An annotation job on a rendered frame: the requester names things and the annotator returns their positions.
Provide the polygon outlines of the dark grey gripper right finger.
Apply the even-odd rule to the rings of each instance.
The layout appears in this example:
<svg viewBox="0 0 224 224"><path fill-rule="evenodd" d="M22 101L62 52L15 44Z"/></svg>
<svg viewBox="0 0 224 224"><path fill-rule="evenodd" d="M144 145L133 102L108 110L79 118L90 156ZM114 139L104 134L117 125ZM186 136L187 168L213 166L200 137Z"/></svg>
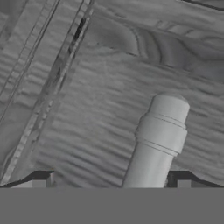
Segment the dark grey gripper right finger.
<svg viewBox="0 0 224 224"><path fill-rule="evenodd" d="M169 171L166 186L172 188L223 188L223 185L217 185L213 182L198 178L190 171Z"/></svg>

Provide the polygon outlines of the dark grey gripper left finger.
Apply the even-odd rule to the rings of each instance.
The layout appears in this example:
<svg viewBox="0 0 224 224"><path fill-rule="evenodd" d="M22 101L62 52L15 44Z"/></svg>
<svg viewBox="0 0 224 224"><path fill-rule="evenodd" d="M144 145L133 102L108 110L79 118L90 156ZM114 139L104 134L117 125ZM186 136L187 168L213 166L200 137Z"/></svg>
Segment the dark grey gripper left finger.
<svg viewBox="0 0 224 224"><path fill-rule="evenodd" d="M47 188L53 187L53 183L54 171L33 171L22 179L0 185L0 188Z"/></svg>

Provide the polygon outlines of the grey wood drawer front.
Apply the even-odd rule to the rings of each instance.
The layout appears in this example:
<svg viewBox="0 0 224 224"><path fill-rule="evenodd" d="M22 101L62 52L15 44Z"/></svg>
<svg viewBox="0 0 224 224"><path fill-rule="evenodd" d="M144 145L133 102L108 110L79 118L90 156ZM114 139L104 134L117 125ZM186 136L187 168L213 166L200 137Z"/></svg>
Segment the grey wood drawer front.
<svg viewBox="0 0 224 224"><path fill-rule="evenodd" d="M0 101L0 185L118 187L154 95L189 102L173 161L224 186L224 0L62 0Z"/></svg>

